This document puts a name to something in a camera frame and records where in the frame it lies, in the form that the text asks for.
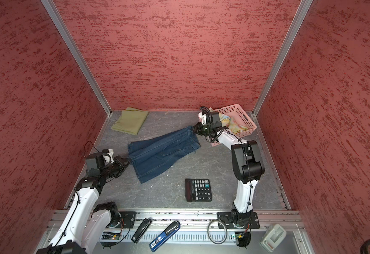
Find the blue denim skirt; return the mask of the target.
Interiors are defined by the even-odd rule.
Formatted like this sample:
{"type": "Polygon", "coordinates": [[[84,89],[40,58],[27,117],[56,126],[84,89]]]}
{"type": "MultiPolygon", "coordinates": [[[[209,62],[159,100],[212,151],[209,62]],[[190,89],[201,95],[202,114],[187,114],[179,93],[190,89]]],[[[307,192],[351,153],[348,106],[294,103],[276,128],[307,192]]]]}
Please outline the blue denim skirt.
{"type": "Polygon", "coordinates": [[[153,139],[128,145],[128,158],[140,183],[146,183],[164,173],[178,160],[200,148],[192,126],[153,139]]]}

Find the olive green skirt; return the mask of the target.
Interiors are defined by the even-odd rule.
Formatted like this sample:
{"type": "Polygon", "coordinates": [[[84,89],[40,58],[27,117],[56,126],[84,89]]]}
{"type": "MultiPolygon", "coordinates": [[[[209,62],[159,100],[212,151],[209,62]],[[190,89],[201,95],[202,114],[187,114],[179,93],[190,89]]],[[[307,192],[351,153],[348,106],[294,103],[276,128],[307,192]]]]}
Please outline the olive green skirt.
{"type": "Polygon", "coordinates": [[[111,129],[131,135],[138,135],[148,114],[148,111],[127,107],[121,112],[121,116],[112,125],[111,129]]]}

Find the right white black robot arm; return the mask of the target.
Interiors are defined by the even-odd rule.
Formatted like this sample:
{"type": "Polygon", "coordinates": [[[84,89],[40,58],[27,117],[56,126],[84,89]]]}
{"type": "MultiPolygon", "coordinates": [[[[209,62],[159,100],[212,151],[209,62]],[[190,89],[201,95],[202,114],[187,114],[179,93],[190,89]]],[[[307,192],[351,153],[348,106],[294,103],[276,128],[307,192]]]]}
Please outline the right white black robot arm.
{"type": "Polygon", "coordinates": [[[229,220],[235,227],[241,228],[248,225],[253,217],[254,192],[265,173],[259,145],[254,140],[239,138],[228,127],[223,126],[218,112],[205,106],[200,107],[200,110],[200,121],[193,126],[193,132],[204,136],[209,143],[220,143],[231,151],[237,193],[229,220]]]}

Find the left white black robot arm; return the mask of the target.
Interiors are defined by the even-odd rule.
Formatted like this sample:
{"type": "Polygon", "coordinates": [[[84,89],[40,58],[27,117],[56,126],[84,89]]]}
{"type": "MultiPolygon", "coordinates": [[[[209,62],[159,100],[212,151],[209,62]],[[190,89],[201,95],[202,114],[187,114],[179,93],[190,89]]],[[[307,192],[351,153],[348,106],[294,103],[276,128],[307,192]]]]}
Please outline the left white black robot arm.
{"type": "Polygon", "coordinates": [[[121,176],[129,158],[113,157],[112,149],[88,155],[86,177],[74,188],[75,197],[60,229],[38,254],[91,254],[107,227],[123,226],[115,202],[95,205],[104,186],[121,176]]]}

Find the pastel patterned cloth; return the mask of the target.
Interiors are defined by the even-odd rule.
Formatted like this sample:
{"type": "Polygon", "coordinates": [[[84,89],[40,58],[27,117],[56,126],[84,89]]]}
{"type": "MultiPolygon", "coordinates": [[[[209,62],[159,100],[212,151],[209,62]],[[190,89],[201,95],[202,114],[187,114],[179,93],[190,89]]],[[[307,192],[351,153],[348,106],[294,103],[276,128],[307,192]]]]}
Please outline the pastel patterned cloth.
{"type": "Polygon", "coordinates": [[[219,118],[223,127],[227,127],[233,134],[238,134],[248,130],[248,127],[243,126],[235,121],[234,118],[219,113],[219,118]]]}

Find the pink plastic basket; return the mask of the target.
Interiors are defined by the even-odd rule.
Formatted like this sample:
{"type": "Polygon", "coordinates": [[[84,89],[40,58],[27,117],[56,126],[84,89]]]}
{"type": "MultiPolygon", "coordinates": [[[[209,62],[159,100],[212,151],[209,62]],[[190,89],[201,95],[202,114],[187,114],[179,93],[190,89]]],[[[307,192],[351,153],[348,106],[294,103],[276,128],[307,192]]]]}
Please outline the pink plastic basket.
{"type": "Polygon", "coordinates": [[[218,140],[207,140],[208,143],[211,144],[211,146],[218,146],[218,145],[224,145],[226,148],[230,149],[231,146],[236,144],[245,144],[247,141],[244,139],[244,137],[251,135],[257,128],[256,124],[253,122],[253,120],[248,116],[248,114],[242,109],[242,107],[238,104],[226,106],[220,109],[213,110],[211,108],[202,106],[200,107],[200,112],[202,111],[215,111],[219,112],[221,114],[228,115],[235,119],[235,121],[243,126],[248,127],[247,131],[233,134],[227,127],[224,129],[223,133],[219,136],[218,140]]]}

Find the black desk calculator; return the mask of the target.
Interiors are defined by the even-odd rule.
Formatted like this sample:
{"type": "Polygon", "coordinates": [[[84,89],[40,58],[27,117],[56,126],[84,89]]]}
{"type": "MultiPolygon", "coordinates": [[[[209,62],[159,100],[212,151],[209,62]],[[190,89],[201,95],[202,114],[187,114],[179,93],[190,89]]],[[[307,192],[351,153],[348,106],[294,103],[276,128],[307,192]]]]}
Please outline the black desk calculator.
{"type": "Polygon", "coordinates": [[[208,179],[185,179],[185,198],[187,202],[211,202],[212,191],[208,179]]]}

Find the left small circuit board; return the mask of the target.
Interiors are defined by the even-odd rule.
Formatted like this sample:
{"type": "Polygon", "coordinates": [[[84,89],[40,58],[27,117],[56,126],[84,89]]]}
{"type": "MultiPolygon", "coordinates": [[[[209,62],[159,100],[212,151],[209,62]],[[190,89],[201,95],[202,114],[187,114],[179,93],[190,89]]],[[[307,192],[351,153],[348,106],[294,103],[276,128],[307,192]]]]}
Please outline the left small circuit board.
{"type": "Polygon", "coordinates": [[[103,232],[100,239],[102,241],[104,241],[104,240],[118,241],[118,240],[120,240],[121,236],[122,236],[122,234],[117,233],[117,232],[103,232]]]}

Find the small circuit board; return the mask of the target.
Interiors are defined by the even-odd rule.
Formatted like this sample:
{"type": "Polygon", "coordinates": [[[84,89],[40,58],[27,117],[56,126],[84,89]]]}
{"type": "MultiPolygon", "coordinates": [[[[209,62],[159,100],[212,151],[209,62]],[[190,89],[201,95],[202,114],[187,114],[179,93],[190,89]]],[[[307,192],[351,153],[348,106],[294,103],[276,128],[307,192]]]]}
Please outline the small circuit board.
{"type": "Polygon", "coordinates": [[[235,244],[241,248],[247,248],[251,242],[250,232],[235,232],[235,244]]]}
{"type": "Polygon", "coordinates": [[[100,239],[102,241],[104,241],[104,240],[118,241],[118,240],[120,240],[121,236],[122,236],[122,234],[117,233],[117,232],[103,232],[100,239]]]}

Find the blue black stapler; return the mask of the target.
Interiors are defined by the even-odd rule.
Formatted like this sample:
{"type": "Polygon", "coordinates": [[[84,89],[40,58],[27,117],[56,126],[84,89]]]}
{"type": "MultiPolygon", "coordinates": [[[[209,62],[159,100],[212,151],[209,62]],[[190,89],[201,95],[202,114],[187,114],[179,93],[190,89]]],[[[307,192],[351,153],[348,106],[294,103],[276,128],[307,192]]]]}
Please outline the blue black stapler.
{"type": "Polygon", "coordinates": [[[169,226],[166,227],[155,239],[149,244],[150,250],[154,253],[157,251],[165,242],[167,242],[174,234],[176,234],[181,228],[179,221],[173,221],[169,226]]]}

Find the right small circuit board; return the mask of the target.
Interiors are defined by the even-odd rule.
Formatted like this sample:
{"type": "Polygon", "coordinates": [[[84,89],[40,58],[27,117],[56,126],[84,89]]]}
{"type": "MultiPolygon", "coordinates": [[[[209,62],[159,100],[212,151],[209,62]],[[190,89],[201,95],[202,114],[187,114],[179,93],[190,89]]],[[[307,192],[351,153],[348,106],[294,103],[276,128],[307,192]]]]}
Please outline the right small circuit board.
{"type": "Polygon", "coordinates": [[[235,244],[241,248],[247,248],[251,242],[250,232],[235,232],[235,244]]]}

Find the grey plastic dispenser box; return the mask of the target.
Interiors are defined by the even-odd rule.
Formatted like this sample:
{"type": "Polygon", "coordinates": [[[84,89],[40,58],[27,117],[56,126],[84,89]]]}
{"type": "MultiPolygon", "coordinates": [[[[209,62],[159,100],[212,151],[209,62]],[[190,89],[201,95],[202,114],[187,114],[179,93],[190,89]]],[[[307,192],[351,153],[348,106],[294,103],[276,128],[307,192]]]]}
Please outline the grey plastic dispenser box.
{"type": "Polygon", "coordinates": [[[262,237],[260,245],[268,253],[273,253],[285,237],[286,230],[280,224],[271,224],[262,237]]]}

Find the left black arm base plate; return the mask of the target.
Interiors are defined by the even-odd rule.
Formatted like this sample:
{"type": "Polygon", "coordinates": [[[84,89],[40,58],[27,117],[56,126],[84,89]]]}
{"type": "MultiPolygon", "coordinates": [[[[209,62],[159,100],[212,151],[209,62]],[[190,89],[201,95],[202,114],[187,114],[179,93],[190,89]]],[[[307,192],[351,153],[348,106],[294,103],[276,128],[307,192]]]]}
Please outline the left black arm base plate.
{"type": "Polygon", "coordinates": [[[130,229],[134,227],[137,213],[134,211],[123,211],[112,213],[112,219],[107,228],[110,229],[130,229]]]}

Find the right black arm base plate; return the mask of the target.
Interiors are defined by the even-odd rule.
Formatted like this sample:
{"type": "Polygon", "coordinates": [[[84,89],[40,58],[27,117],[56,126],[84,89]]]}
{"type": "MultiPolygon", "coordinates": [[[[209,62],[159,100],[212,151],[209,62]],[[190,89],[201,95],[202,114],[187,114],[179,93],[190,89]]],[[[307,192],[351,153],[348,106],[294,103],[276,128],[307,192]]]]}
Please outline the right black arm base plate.
{"type": "Polygon", "coordinates": [[[260,222],[255,212],[238,213],[236,210],[230,212],[218,212],[217,219],[226,225],[228,229],[259,229],[260,222]]]}

